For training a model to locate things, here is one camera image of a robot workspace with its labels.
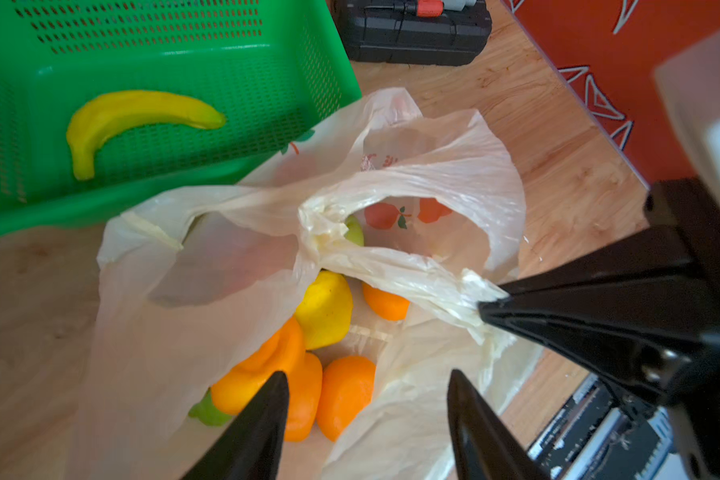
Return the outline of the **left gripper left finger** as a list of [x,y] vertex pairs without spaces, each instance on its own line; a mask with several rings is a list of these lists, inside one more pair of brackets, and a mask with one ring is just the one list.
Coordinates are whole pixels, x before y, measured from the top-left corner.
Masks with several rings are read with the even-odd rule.
[[186,479],[277,477],[289,407],[287,376],[273,373]]

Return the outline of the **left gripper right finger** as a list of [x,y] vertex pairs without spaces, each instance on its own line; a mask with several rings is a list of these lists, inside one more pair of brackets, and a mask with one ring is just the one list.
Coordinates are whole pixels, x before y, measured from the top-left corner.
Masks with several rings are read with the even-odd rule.
[[549,478],[458,369],[450,375],[447,412],[458,479]]

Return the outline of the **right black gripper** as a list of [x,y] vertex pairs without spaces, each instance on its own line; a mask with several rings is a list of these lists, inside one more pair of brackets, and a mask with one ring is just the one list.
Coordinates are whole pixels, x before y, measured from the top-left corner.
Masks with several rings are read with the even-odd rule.
[[482,320],[664,405],[695,479],[720,479],[720,207],[698,179],[653,185],[648,229],[505,285]]

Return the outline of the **yellow toy lemon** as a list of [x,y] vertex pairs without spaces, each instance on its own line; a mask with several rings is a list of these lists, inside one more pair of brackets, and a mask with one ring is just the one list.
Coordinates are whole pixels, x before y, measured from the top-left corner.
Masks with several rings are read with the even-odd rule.
[[305,348],[316,350],[343,340],[350,330],[353,307],[346,278],[322,270],[294,313],[302,329]]

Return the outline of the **orange toy fruit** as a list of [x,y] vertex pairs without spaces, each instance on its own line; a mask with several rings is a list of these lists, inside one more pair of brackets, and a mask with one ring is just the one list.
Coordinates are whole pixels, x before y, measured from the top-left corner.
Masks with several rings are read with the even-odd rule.
[[366,304],[379,317],[387,321],[402,321],[407,317],[410,302],[396,294],[385,292],[362,284],[362,293]]

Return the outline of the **translucent printed plastic bag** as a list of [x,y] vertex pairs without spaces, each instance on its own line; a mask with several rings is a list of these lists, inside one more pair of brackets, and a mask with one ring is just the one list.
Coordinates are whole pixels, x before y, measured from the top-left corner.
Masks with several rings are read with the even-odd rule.
[[183,187],[111,219],[68,479],[177,479],[202,454],[193,404],[333,271],[408,299],[389,331],[351,334],[374,398],[335,443],[285,449],[284,479],[451,479],[446,391],[459,369],[496,410],[535,344],[484,325],[517,270],[526,202],[475,109],[424,116],[402,88],[342,108],[232,186]]

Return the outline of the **orange toy tangerine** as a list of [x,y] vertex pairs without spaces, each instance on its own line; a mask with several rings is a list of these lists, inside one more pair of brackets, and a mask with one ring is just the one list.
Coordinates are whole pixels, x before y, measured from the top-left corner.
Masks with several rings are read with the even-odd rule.
[[326,438],[335,442],[370,404],[375,373],[376,365],[362,356],[336,359],[324,369],[316,422]]

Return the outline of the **yellow toy banana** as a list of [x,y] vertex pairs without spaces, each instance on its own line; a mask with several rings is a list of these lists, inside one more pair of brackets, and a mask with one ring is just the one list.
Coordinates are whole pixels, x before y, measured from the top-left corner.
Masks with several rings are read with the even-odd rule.
[[126,90],[100,95],[78,109],[67,127],[75,179],[94,178],[96,152],[109,140],[153,124],[215,130],[226,124],[226,117],[201,100],[169,92]]

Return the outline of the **black tool case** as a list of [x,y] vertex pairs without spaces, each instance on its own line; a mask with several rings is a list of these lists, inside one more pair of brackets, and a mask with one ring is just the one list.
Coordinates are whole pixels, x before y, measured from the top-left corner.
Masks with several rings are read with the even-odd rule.
[[493,22],[484,1],[333,1],[349,59],[462,66],[485,48]]

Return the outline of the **green plastic basket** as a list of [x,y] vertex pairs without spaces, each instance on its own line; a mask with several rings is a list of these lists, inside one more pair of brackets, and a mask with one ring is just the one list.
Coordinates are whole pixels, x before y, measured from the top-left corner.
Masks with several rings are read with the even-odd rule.
[[322,1],[0,1],[0,235],[233,184],[360,95]]

